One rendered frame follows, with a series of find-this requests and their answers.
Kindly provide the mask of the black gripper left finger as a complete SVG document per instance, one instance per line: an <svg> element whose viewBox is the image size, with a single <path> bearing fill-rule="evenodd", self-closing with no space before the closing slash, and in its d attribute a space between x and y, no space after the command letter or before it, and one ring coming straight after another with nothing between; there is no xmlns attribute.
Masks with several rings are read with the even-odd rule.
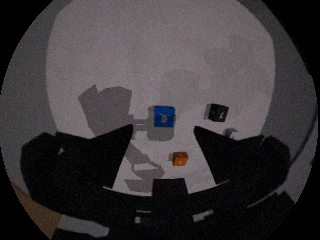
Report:
<svg viewBox="0 0 320 240"><path fill-rule="evenodd" d="M129 140L132 133L133 124L128 124L88 140L83 136L71 136L63 132L56 132L56 137L63 151L67 149L69 153L80 156L91 171L103 181L103 187L112 189L121 161L124 159L124 153L127 151L128 144L131 143Z"/></svg>

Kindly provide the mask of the blue block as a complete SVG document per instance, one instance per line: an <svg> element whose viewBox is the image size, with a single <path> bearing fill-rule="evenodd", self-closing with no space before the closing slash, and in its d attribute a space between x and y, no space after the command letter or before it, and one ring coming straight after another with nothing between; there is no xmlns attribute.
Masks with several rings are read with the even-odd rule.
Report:
<svg viewBox="0 0 320 240"><path fill-rule="evenodd" d="M172 128L175 108L172 105L155 105L155 127Z"/></svg>

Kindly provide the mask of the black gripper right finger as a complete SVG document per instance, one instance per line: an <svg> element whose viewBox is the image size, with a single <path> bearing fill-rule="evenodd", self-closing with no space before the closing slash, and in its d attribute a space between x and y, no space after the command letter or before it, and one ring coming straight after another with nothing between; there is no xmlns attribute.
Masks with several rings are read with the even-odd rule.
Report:
<svg viewBox="0 0 320 240"><path fill-rule="evenodd" d="M255 148L256 144L260 145L261 140L264 140L264 135L249 136L244 140L229 139L228 136L203 127L193 127L193 135L207 160L216 184L229 180L228 173L233 172L241 163L249 148Z"/></svg>

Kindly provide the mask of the orange block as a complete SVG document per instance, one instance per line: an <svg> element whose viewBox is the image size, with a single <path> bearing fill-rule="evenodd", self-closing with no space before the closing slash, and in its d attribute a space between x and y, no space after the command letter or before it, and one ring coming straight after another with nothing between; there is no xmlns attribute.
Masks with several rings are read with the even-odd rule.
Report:
<svg viewBox="0 0 320 240"><path fill-rule="evenodd" d="M184 165L187 164L188 159L189 156L187 155L187 152L175 152L173 153L172 165L180 165L180 167L184 167Z"/></svg>

